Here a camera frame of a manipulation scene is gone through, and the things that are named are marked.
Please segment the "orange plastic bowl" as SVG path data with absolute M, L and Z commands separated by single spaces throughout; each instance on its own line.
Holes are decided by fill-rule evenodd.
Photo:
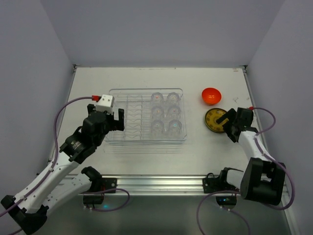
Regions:
M 202 100 L 208 105 L 216 105 L 222 99 L 222 94 L 216 88 L 205 88 L 201 93 Z

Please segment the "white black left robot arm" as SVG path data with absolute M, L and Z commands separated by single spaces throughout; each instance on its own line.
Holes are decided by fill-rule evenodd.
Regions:
M 71 182 L 59 183 L 74 169 L 95 153 L 111 131 L 124 130 L 124 110 L 114 118 L 111 108 L 88 105 L 88 116 L 74 133 L 61 145 L 57 156 L 22 191 L 6 195 L 1 204 L 27 235 L 37 232 L 48 216 L 60 205 L 80 193 L 104 193 L 101 174 L 91 166 L 82 169 Z

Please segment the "brown patterned plate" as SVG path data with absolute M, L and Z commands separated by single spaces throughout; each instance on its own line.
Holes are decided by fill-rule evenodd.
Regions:
M 217 120 L 221 118 L 224 114 L 226 114 L 226 110 L 220 109 L 220 108 L 212 108 L 208 110 L 204 116 L 204 122 L 206 127 L 218 134 L 224 133 L 223 125 L 229 121 L 228 118 L 226 118 L 224 121 L 222 121 L 220 124 L 217 123 Z

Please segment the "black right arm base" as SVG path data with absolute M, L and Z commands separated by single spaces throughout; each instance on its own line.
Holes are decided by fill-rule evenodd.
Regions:
M 213 173 L 208 173 L 206 177 L 202 179 L 203 192 L 205 194 L 217 192 L 217 191 L 237 191 L 237 188 L 226 181 L 227 171 L 224 169 L 218 176 Z M 219 206 L 224 208 L 234 208 L 237 204 L 237 197 L 232 194 L 231 196 L 216 196 L 216 202 Z

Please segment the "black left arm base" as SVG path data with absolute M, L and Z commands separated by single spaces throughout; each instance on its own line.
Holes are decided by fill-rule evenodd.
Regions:
M 101 205 L 104 202 L 105 193 L 95 194 L 99 191 L 105 191 L 111 189 L 108 194 L 116 193 L 117 179 L 116 178 L 99 178 L 92 182 L 90 188 L 87 192 L 92 192 L 92 194 L 83 195 L 84 206 L 91 206 L 95 208 L 96 205 Z

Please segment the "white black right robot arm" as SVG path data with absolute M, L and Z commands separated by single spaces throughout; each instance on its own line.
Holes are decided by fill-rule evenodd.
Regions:
M 253 117 L 251 109 L 231 108 L 216 123 L 223 127 L 234 143 L 242 147 L 248 158 L 240 183 L 243 199 L 277 206 L 284 187 L 284 164 L 276 164 L 263 144 L 258 142 L 259 131 L 252 127 Z

